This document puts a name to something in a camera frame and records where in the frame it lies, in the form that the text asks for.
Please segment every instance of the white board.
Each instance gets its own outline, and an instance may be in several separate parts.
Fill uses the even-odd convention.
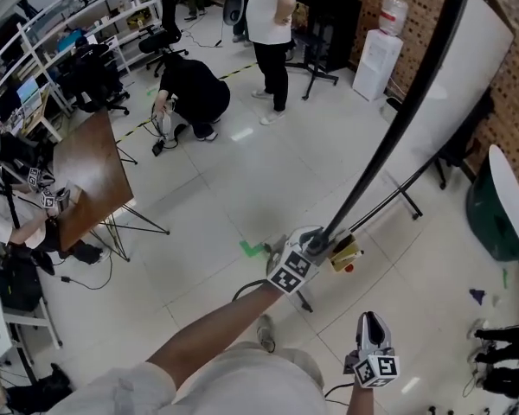
[[[436,154],[480,100],[512,42],[484,0],[468,0],[437,77],[383,170],[403,183]]]

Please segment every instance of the white t-shirt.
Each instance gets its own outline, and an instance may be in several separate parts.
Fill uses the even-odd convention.
[[[36,198],[31,198],[30,196],[21,193],[14,194],[14,206],[16,208],[17,219],[19,220],[19,225],[23,226],[28,221],[33,220],[38,215],[40,209],[37,206],[33,206],[32,204],[27,203],[26,201],[23,201],[18,197],[26,198],[27,200],[32,201],[34,203],[37,202]],[[8,243],[10,241],[11,233],[13,232],[13,230],[14,221],[11,218],[10,206],[8,205],[8,198],[5,195],[0,195],[0,242]],[[27,241],[25,241],[25,244],[27,245],[27,247],[35,249],[38,245],[42,243],[45,235],[46,227],[42,225],[35,233],[33,233],[27,239]]]
[[[250,40],[264,45],[278,45],[291,40],[291,25],[275,23],[278,0],[250,0],[246,11]]]
[[[325,415],[313,379],[295,364],[255,349],[225,353],[175,404],[173,379],[144,363],[114,369],[73,393],[48,415]]]

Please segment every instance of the laptop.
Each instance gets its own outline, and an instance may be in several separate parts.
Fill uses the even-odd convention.
[[[31,77],[17,89],[17,95],[21,100],[23,116],[28,118],[42,105],[41,91],[36,83],[35,77]]]

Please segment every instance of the green trash bin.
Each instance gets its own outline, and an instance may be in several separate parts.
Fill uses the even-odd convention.
[[[519,260],[519,182],[494,144],[467,193],[465,210],[471,230],[494,259]]]

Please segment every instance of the yellow tape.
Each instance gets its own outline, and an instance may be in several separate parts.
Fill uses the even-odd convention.
[[[229,77],[232,77],[233,75],[236,75],[237,73],[240,73],[242,71],[245,71],[246,69],[250,69],[250,67],[254,67],[258,64],[258,62],[256,61],[255,63],[252,63],[251,65],[248,65],[248,66],[244,66],[242,67],[241,69],[238,69],[232,73],[228,73],[227,75],[223,75],[222,77],[219,78],[219,80],[226,80],[228,79]],[[122,138],[120,138],[117,142],[115,142],[116,144],[119,144],[121,143],[123,140],[125,140],[127,137],[129,137],[130,135],[132,135],[134,132],[137,131],[138,128],[141,128],[143,127],[144,125],[147,125],[149,122],[151,122],[151,118],[148,118],[146,119],[145,121],[143,121],[141,124],[135,126],[132,131],[129,131],[127,132],[126,134],[124,134],[124,136]]]

